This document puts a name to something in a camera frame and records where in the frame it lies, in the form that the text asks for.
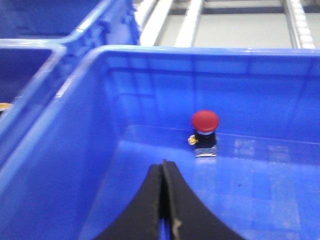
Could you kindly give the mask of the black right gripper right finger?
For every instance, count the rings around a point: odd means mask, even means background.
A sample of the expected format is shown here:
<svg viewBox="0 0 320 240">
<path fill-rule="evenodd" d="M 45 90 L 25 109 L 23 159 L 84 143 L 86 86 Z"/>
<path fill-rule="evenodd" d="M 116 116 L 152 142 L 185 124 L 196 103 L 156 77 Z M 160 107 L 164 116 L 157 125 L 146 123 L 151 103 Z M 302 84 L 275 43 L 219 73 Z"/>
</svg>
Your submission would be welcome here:
<svg viewBox="0 0 320 240">
<path fill-rule="evenodd" d="M 214 215 L 187 184 L 177 164 L 163 161 L 172 240 L 243 240 Z"/>
</svg>

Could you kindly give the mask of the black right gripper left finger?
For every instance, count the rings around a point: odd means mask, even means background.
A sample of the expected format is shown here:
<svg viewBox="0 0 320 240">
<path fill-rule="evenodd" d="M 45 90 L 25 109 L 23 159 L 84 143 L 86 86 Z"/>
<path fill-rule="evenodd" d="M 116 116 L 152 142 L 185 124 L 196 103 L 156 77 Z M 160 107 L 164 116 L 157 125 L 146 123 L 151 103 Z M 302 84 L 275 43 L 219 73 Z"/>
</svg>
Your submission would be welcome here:
<svg viewBox="0 0 320 240">
<path fill-rule="evenodd" d="M 158 240 L 160 236 L 160 208 L 163 166 L 153 164 L 138 192 L 96 240 Z"/>
</svg>

